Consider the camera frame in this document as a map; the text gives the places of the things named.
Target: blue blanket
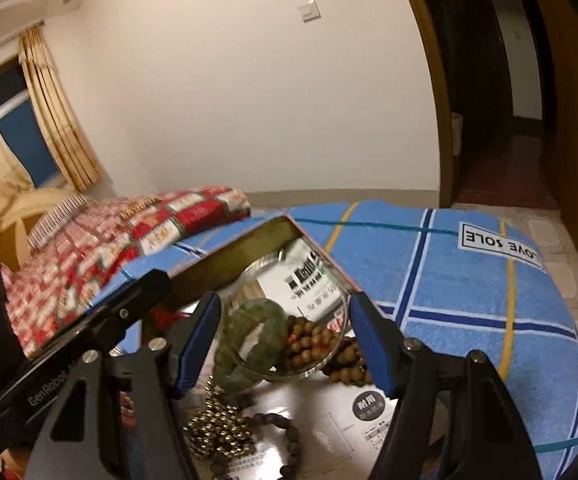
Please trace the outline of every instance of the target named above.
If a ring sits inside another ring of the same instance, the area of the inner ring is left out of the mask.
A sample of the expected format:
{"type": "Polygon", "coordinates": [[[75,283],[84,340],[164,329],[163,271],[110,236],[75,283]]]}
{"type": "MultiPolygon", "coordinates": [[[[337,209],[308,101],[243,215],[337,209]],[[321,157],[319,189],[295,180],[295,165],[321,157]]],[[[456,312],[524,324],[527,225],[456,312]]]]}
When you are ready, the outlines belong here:
{"type": "MultiPolygon", "coordinates": [[[[530,238],[480,213],[378,201],[302,206],[288,213],[405,335],[447,354],[485,351],[541,451],[544,478],[564,471],[578,446],[540,446],[578,437],[574,320],[546,272],[520,261],[510,264],[504,256],[461,250],[457,232],[460,222],[468,222],[535,248],[530,238]]],[[[153,267],[190,264],[275,214],[195,235],[131,262],[124,273],[136,277],[153,267]]]]}

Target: window pane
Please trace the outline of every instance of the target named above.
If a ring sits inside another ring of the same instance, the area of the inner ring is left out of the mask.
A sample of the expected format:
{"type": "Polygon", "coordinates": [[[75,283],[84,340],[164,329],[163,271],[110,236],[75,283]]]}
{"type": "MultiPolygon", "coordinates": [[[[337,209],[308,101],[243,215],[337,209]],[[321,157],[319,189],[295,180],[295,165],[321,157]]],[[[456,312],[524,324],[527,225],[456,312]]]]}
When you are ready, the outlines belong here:
{"type": "Polygon", "coordinates": [[[31,175],[35,187],[58,173],[29,99],[0,119],[0,133],[31,175]]]}
{"type": "Polygon", "coordinates": [[[0,67],[0,105],[24,90],[26,81],[18,58],[7,61],[0,67]]]}

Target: wooden door frame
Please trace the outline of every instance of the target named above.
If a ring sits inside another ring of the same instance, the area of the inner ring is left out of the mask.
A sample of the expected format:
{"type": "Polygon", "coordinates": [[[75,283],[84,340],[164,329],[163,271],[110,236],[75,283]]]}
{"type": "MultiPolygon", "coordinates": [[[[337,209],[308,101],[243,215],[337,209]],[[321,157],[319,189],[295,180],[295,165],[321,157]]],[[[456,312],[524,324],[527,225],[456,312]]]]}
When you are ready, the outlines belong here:
{"type": "Polygon", "coordinates": [[[453,202],[453,132],[451,129],[449,89],[442,64],[442,53],[426,0],[409,0],[409,4],[418,23],[434,92],[438,145],[440,147],[439,203],[440,207],[450,207],[453,202]]]}

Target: black circle logo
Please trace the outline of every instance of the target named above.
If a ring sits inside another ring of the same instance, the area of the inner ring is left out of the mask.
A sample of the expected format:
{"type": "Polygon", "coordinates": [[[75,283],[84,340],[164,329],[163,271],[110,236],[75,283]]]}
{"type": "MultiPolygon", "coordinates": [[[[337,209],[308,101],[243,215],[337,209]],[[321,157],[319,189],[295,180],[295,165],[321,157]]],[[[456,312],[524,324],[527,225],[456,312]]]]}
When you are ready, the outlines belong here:
{"type": "Polygon", "coordinates": [[[375,420],[384,412],[386,402],[380,392],[369,390],[363,392],[354,400],[354,415],[365,422],[375,420]]]}

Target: red patterned blanket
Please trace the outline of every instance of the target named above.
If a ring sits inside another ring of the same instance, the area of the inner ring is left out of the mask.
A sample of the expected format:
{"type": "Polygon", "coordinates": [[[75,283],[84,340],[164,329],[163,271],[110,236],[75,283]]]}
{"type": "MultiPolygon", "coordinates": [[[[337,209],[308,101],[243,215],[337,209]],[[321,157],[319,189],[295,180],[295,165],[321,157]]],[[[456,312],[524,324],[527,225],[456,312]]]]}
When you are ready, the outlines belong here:
{"type": "Polygon", "coordinates": [[[24,353],[34,352],[86,310],[125,263],[248,214],[246,197],[229,187],[85,205],[5,279],[6,310],[24,353]]]}

